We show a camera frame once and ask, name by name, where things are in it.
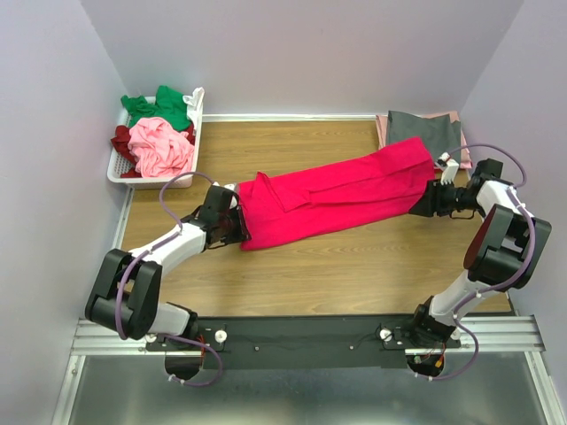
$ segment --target metal floor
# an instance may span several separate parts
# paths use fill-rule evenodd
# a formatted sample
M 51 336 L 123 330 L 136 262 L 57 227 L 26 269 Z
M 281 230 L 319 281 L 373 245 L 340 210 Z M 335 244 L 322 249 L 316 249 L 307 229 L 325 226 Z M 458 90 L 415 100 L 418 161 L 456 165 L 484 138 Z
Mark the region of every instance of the metal floor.
M 447 372 L 469 353 L 447 355 Z M 89 356 L 72 424 L 544 424 L 522 352 L 481 352 L 448 382 L 378 367 L 226 371 L 211 387 L 167 381 L 161 356 Z

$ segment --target green shirt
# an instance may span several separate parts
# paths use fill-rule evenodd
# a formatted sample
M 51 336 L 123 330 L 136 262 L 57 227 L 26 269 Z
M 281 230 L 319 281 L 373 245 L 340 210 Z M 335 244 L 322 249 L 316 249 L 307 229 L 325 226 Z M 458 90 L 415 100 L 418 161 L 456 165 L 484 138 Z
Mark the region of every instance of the green shirt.
M 191 124 L 187 118 L 187 104 L 183 102 L 183 94 L 168 86 L 159 86 L 155 104 L 149 104 L 143 96 L 123 96 L 121 102 L 132 117 L 129 127 L 133 127 L 141 118 L 150 117 L 163 118 L 176 131 L 182 131 Z

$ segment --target clothes pile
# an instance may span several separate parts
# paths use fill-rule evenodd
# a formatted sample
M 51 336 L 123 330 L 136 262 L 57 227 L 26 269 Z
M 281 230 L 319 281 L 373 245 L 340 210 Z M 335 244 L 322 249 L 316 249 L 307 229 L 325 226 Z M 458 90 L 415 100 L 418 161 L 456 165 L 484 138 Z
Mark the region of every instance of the clothes pile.
M 120 177 L 174 177 L 190 171 L 196 129 L 187 106 L 203 94 L 203 89 L 196 89 L 193 96 L 184 96 L 159 86 L 155 104 L 143 96 L 123 96 L 130 120 L 128 127 L 115 129 L 111 143 L 132 168 Z
M 377 115 L 378 149 L 395 144 L 410 137 L 420 137 L 423 145 L 435 161 L 442 153 L 466 146 L 456 111 L 433 113 L 418 117 L 410 113 L 389 111 L 388 115 Z M 451 155 L 460 168 L 472 168 L 468 149 Z

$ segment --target gray cloth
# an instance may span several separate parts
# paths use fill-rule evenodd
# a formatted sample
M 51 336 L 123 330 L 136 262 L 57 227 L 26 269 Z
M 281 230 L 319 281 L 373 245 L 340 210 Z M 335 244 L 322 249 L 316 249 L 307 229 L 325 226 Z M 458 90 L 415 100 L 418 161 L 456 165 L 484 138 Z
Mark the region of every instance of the gray cloth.
M 394 144 L 419 136 L 425 148 L 436 160 L 442 153 L 461 146 L 461 122 L 451 122 L 449 114 L 435 118 L 421 118 L 405 112 L 388 112 L 386 144 Z M 461 163 L 461 151 L 451 155 Z

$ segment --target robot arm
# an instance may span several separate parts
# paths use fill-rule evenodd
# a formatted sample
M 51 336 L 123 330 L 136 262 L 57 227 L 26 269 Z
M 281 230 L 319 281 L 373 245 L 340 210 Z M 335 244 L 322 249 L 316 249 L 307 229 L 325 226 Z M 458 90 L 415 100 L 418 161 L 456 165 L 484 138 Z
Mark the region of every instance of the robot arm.
M 180 235 L 152 250 L 159 242 L 179 232 L 176 226 L 167 234 L 130 252 L 109 251 L 100 267 L 90 293 L 85 316 L 106 328 L 116 329 L 114 317 L 117 284 L 128 265 L 142 252 L 150 253 L 139 261 L 129 276 L 132 290 L 123 294 L 121 323 L 126 337 L 140 339 L 146 334 L 166 333 L 193 339 L 197 333 L 197 314 L 183 307 L 159 303 L 161 278 L 186 259 L 204 250 L 250 239 L 236 187 L 211 186 L 205 202 L 181 219 Z
M 472 210 L 473 214 L 479 212 L 485 219 L 465 255 L 465 270 L 445 291 L 419 305 L 411 324 L 412 331 L 424 336 L 425 340 L 443 343 L 455 330 L 455 309 L 471 295 L 475 297 L 458 308 L 457 320 L 500 291 L 520 289 L 528 283 L 551 232 L 548 222 L 532 217 L 535 249 L 529 266 L 507 288 L 490 290 L 505 282 L 524 264 L 529 243 L 527 222 L 507 193 L 514 190 L 511 184 L 501 180 L 501 162 L 493 159 L 479 161 L 464 188 L 454 186 L 454 169 L 444 168 L 441 179 L 428 182 L 423 197 L 409 213 L 432 217 Z

